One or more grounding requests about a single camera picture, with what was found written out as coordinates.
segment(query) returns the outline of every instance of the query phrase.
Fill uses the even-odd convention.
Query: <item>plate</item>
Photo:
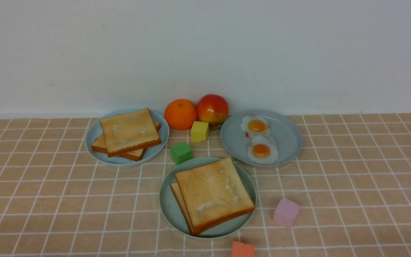
[[[277,150],[279,150],[279,158],[274,164],[260,165],[248,158],[247,146],[250,143],[250,138],[247,138],[240,129],[240,123],[242,118],[249,114],[264,117],[269,122],[270,136],[277,141]],[[302,150],[304,140],[302,132],[294,122],[277,112],[268,110],[248,110],[231,115],[222,126],[220,138],[225,149],[234,159],[259,168],[281,166],[290,162]]]
[[[124,109],[124,110],[119,110],[119,111],[115,111],[115,112],[111,112],[109,114],[106,114],[106,115],[102,116],[100,119],[107,118],[107,117],[113,117],[113,116],[116,116],[117,114],[127,114],[129,112],[135,112],[135,111],[138,111],[138,110],[141,110],[141,109],[143,109],[143,108],[129,108],[129,109]],[[155,146],[152,146],[152,147],[148,148],[147,151],[145,152],[142,160],[140,160],[140,161],[131,161],[131,160],[128,160],[126,158],[122,158],[122,157],[118,157],[118,156],[109,157],[105,153],[97,153],[97,152],[93,151],[91,149],[91,144],[98,137],[100,137],[103,133],[101,123],[100,123],[100,119],[98,119],[96,122],[93,123],[93,125],[91,125],[91,127],[88,129],[88,131],[85,135],[85,145],[86,145],[88,153],[90,153],[91,156],[93,156],[98,161],[100,161],[100,162],[102,162],[106,165],[115,166],[115,167],[133,167],[133,166],[143,164],[143,163],[145,163],[147,161],[150,161],[151,159],[155,158],[155,156],[157,156],[161,152],[163,147],[166,145],[166,142],[168,141],[169,125],[166,122],[166,120],[164,119],[164,117],[161,116],[160,114],[158,114],[157,112],[154,112],[154,111],[150,110],[150,113],[152,115],[152,120],[154,122],[161,123],[161,129],[158,132],[158,135],[161,138],[161,143],[159,145],[155,145]]]
[[[180,163],[178,166],[173,168],[173,170],[166,176],[161,185],[161,189],[159,191],[159,206],[161,208],[161,213],[166,218],[166,220],[176,228],[181,233],[185,234],[186,236],[193,237],[193,238],[202,238],[202,239],[219,239],[222,237],[229,236],[240,228],[245,226],[250,218],[253,216],[253,212],[247,213],[240,217],[234,218],[230,221],[224,222],[218,226],[215,226],[207,231],[202,232],[198,236],[191,236],[188,231],[188,226],[186,225],[185,218],[178,206],[177,200],[174,197],[170,185],[176,182],[176,177],[174,176],[177,172],[185,171],[192,169],[197,166],[213,163],[216,161],[222,160],[222,158],[217,157],[200,157],[194,158],[183,163]],[[255,206],[257,204],[257,196],[256,196],[256,189],[255,185],[253,184],[252,179],[250,176],[239,166],[234,164],[235,169],[237,170],[240,179],[248,192],[253,203]]]

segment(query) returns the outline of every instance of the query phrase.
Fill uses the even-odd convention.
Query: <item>red apple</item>
[[[225,122],[229,115],[229,107],[226,100],[214,94],[202,97],[196,105],[199,121],[212,124]]]

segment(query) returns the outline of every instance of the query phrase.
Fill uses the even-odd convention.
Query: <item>orange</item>
[[[168,104],[164,111],[164,118],[169,126],[175,130],[187,130],[196,120],[196,107],[186,99],[177,99]]]

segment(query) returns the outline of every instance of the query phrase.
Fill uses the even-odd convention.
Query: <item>cube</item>
[[[255,257],[255,246],[233,241],[231,257]]]
[[[191,141],[200,143],[209,138],[209,124],[207,122],[195,121],[191,128]]]
[[[193,158],[193,150],[191,150],[186,142],[178,143],[171,146],[171,158],[176,165],[179,165],[180,163]]]
[[[279,226],[291,229],[299,213],[299,209],[300,206],[297,203],[283,198],[275,209],[273,220]]]

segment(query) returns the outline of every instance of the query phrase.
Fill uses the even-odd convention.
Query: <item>stack of toast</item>
[[[104,118],[100,122],[103,134],[91,144],[91,149],[107,153],[109,157],[140,161],[149,147],[161,143],[158,135],[161,124],[153,122],[148,108]]]
[[[171,189],[192,236],[255,209],[231,158],[175,176]]]

